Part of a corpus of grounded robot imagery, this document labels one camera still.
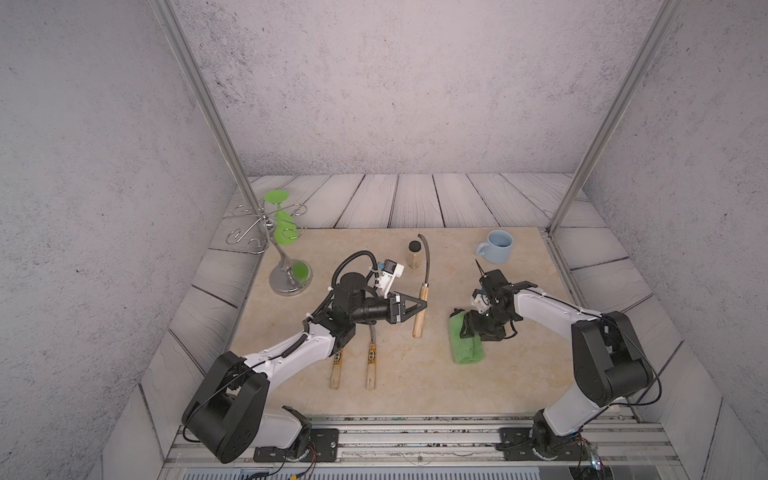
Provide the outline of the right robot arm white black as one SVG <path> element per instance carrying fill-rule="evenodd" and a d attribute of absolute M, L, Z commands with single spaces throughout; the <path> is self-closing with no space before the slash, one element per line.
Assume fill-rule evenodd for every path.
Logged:
<path fill-rule="evenodd" d="M 625 314 L 600 313 L 555 298 L 534 283 L 509 282 L 496 269 L 483 271 L 464 313 L 460 336 L 498 342 L 517 335 L 515 324 L 531 319 L 568 340 L 574 383 L 536 413 L 530 431 L 538 458 L 557 459 L 583 441 L 581 431 L 608 407 L 660 382 Z"/>

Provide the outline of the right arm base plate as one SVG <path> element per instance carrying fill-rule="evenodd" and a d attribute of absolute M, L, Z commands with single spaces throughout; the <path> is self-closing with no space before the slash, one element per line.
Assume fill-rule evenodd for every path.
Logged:
<path fill-rule="evenodd" d="M 506 461 L 586 462 L 590 457 L 580 433 L 557 436 L 536 427 L 506 427 L 499 434 L 495 448 Z"/>

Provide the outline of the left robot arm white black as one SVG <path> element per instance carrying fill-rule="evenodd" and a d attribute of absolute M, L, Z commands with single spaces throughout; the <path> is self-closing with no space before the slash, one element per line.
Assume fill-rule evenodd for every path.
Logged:
<path fill-rule="evenodd" d="M 333 283 L 297 334 L 244 357 L 227 351 L 216 358 L 186 407 L 183 432 L 192 434 L 222 463 L 249 447 L 281 460 L 299 460 L 311 444 L 310 420 L 290 406 L 266 408 L 272 390 L 312 364 L 331 358 L 360 325 L 402 323 L 427 307 L 400 292 L 377 292 L 360 273 Z"/>

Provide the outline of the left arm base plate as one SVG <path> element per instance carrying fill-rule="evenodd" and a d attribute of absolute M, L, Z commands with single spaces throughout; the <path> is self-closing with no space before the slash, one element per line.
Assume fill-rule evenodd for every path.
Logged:
<path fill-rule="evenodd" d="M 253 461 L 333 463 L 337 459 L 339 436 L 340 432 L 335 428 L 310 427 L 302 430 L 286 448 L 256 447 Z"/>

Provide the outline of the green microfiber rag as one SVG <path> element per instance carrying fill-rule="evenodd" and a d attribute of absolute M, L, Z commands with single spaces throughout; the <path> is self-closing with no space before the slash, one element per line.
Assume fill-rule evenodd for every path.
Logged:
<path fill-rule="evenodd" d="M 480 338 L 461 336 L 466 311 L 455 309 L 448 319 L 449 342 L 453 361 L 458 365 L 476 364 L 485 358 Z"/>

